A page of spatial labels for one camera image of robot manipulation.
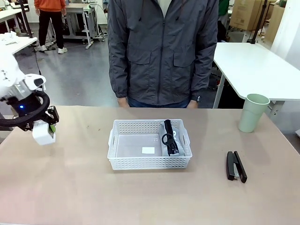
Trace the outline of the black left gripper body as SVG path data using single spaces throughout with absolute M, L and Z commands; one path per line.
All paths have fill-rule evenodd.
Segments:
M 6 119 L 6 127 L 19 127 L 26 122 L 45 122 L 45 111 L 48 108 L 48 95 L 45 92 L 33 92 L 22 100 L 16 97 L 8 99 L 7 102 L 17 112 L 15 119 Z

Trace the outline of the person's right hand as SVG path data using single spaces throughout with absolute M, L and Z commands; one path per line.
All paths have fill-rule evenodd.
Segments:
M 117 98 L 117 102 L 118 102 L 119 107 L 122 107 L 122 108 L 130 107 L 126 97 Z

